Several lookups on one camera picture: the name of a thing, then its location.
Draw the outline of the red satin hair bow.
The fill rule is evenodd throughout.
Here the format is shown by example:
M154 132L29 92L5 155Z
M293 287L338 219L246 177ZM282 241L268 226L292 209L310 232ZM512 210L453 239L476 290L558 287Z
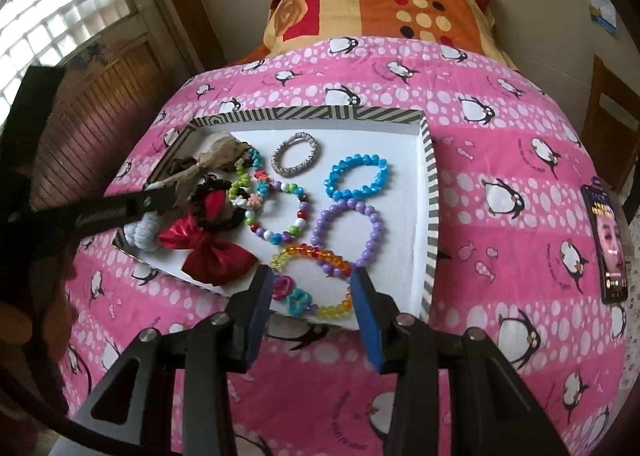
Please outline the red satin hair bow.
M181 269L203 284L227 285L244 276L257 263L254 254L206 231L190 214L175 220L158 234L157 239L166 249L190 250Z

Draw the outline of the white fluffy scrunchie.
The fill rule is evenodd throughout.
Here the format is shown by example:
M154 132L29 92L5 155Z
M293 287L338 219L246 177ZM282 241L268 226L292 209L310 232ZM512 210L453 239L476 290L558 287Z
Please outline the white fluffy scrunchie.
M160 249L158 234L165 224L164 217L158 212L147 212L137 222L124 226L124 236L128 245L137 250L152 252Z

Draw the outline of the black red hair scrunchie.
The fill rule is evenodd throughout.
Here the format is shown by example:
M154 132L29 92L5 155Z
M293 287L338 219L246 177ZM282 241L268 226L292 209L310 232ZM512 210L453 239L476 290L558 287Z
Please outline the black red hair scrunchie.
M216 176L206 176L198 182L190 197L190 211L199 228L215 234L233 231L244 223L244 210L233 208L228 202L230 187L229 181Z

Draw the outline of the white striped-edge tray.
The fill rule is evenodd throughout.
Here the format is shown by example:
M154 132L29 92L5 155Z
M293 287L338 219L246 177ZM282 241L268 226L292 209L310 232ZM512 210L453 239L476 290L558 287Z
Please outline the white striped-edge tray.
M276 189L256 214L264 229L291 235L296 242L321 240L323 247L355 262L366 249L373 225L355 209L332 219L335 202L324 182L333 166L348 156L379 156L390 175L383 189L368 198L383 224L380 244L367 262L375 288L389 294L402 312L421 320L430 314L438 242L438 179L433 142L423 112L383 107L318 106L261 108L198 117L170 143L149 179L166 176L171 161L194 157L209 135L228 131L269 158L296 132L310 133L320 144L318 160L290 180L275 176Z

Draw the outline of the wooden door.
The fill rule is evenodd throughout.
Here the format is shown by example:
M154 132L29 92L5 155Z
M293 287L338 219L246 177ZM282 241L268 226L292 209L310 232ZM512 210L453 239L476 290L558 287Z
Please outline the wooden door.
M29 203L57 207L104 194L172 91L158 47L100 37L65 64L40 136Z

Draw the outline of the beige leopard hair bow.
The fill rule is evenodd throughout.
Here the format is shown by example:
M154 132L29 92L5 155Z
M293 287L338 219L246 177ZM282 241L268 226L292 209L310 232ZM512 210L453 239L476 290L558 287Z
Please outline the beige leopard hair bow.
M224 167L233 167L247 149L247 142L238 140L228 131L217 131L209 135L208 145L193 157L193 164L174 174L148 179L145 188L172 188L178 200L186 200L203 176L221 171Z

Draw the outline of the window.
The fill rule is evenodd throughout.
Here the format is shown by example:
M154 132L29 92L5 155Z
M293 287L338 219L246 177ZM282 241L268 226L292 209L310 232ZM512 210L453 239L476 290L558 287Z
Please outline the window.
M127 0L6 0L1 7L1 118L29 65L55 66L131 12Z

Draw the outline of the black smartphone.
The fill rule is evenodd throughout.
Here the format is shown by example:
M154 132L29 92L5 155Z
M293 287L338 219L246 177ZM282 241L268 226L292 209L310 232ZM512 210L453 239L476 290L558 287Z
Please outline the black smartphone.
M602 302L623 303L628 298L626 261L611 199L599 185L583 185L582 198L596 244Z

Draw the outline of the wooden chair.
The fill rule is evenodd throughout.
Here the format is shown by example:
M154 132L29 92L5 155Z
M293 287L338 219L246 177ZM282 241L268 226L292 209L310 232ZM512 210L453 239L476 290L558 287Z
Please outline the wooden chair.
M639 155L639 128L625 124L602 104L611 100L628 118L639 123L639 95L593 57L591 88L585 122L580 132L598 176L620 194Z

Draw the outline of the wall calendar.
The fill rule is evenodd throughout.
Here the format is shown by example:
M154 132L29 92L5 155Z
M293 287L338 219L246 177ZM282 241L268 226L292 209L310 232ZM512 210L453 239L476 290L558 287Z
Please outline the wall calendar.
M588 0L588 8L591 20L611 36L616 36L616 9L611 0Z

